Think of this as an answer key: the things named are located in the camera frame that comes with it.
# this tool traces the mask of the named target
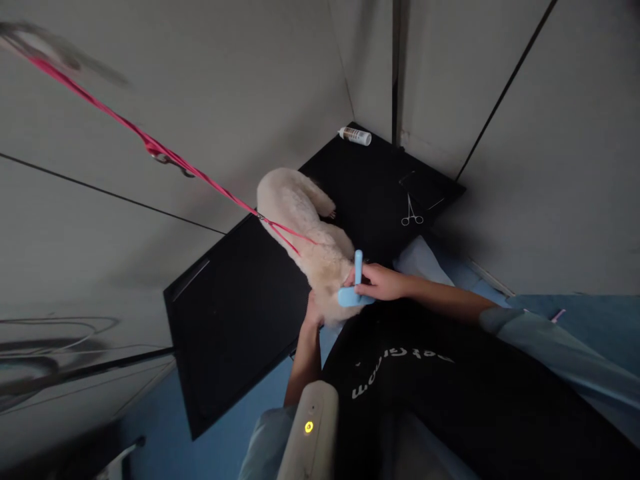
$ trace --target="grooming table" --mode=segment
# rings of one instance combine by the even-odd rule
[[[465,190],[375,135],[368,147],[336,136],[300,171],[334,200],[335,223],[354,246],[384,265]],[[404,227],[407,190],[399,181],[412,171],[443,200],[429,210],[413,201],[425,222]],[[165,290],[194,439],[295,348],[309,285],[260,223],[246,217]]]

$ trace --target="gray wall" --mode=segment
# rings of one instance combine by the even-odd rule
[[[326,2],[5,0],[0,19],[33,22],[124,74],[125,88],[90,71],[75,78],[250,205],[266,172],[298,168],[353,120]],[[42,351],[13,341],[64,347],[91,334],[48,348],[60,369],[170,345],[162,290],[244,210],[154,162],[134,134],[23,59],[0,49],[0,68],[0,153],[88,185],[0,157],[0,363]],[[44,320],[7,321],[34,318]],[[0,412],[10,438],[0,471],[120,415],[165,363]],[[42,372],[0,369],[0,383],[30,375]]]
[[[328,0],[353,116],[391,142],[392,0]]]
[[[401,144],[455,178],[548,0],[407,0]]]
[[[560,0],[438,223],[516,293],[640,293],[640,9]]]

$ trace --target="pink leash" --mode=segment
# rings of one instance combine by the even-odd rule
[[[310,238],[307,238],[304,235],[300,235],[299,233],[294,232],[293,230],[291,230],[290,228],[285,227],[284,225],[280,225],[279,223],[273,222],[273,221],[269,220],[268,218],[266,218],[264,215],[258,213],[256,210],[252,209],[250,206],[248,206],[242,200],[240,200],[239,198],[234,196],[230,191],[226,190],[225,188],[222,188],[216,182],[211,180],[207,176],[206,173],[201,172],[200,170],[198,170],[197,168],[192,166],[189,162],[184,160],[180,155],[178,155],[177,153],[174,153],[171,150],[169,150],[168,148],[166,148],[164,145],[162,145],[162,143],[158,142],[158,140],[154,139],[148,133],[143,132],[138,127],[136,127],[134,124],[132,124],[129,120],[127,120],[126,118],[121,117],[120,115],[118,115],[116,112],[111,110],[104,103],[100,102],[100,100],[96,99],[89,92],[84,90],[84,88],[82,88],[76,82],[71,80],[64,73],[58,71],[54,66],[50,65],[48,62],[46,62],[46,61],[44,61],[42,59],[36,58],[36,57],[27,57],[27,58],[32,64],[34,64],[36,67],[38,67],[44,73],[46,73],[48,76],[58,80],[58,82],[62,83],[68,89],[70,89],[71,91],[73,91],[76,94],[78,94],[78,96],[84,98],[84,100],[88,101],[94,107],[98,108],[98,110],[102,110],[108,116],[114,118],[114,120],[116,120],[118,123],[120,123],[121,125],[124,125],[129,130],[132,130],[133,132],[135,132],[142,139],[142,141],[145,143],[145,148],[147,149],[149,154],[151,154],[152,157],[158,158],[161,155],[166,155],[176,165],[182,167],[186,171],[191,172],[196,177],[204,180],[205,182],[210,184],[210,186],[212,186],[213,188],[218,190],[218,192],[222,193],[222,195],[224,195],[226,198],[228,198],[228,199],[232,200],[233,202],[235,202],[236,204],[240,205],[242,208],[244,208],[244,210],[254,214],[260,220],[262,220],[264,222],[267,222],[269,224],[269,226],[273,229],[273,231],[276,232],[278,234],[278,236],[280,238],[282,238],[282,240],[284,240],[287,243],[287,245],[290,246],[293,249],[293,251],[296,252],[298,255],[300,255],[300,252],[298,252],[298,250],[291,244],[291,242],[289,240],[284,238],[282,233],[280,233],[276,229],[276,227],[278,227],[279,229],[284,230],[287,233],[295,235],[296,237],[300,237],[302,239],[308,240],[314,245],[317,245],[316,242],[314,242]]]

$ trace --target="person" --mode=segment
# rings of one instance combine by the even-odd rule
[[[379,301],[324,368],[309,294],[284,406],[258,420],[241,479],[276,478],[318,379],[339,394],[336,479],[637,477],[636,376],[532,313],[381,265],[363,275],[356,293]]]

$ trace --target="dog fur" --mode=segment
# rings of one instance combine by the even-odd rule
[[[320,220],[335,214],[335,204],[327,194],[298,170],[279,168],[262,178],[257,196],[258,212],[316,242],[314,245],[280,230],[300,252],[298,255],[263,223],[307,276],[325,324],[335,326],[360,312],[362,307],[345,308],[338,304],[338,290],[353,267],[354,249],[344,230]]]

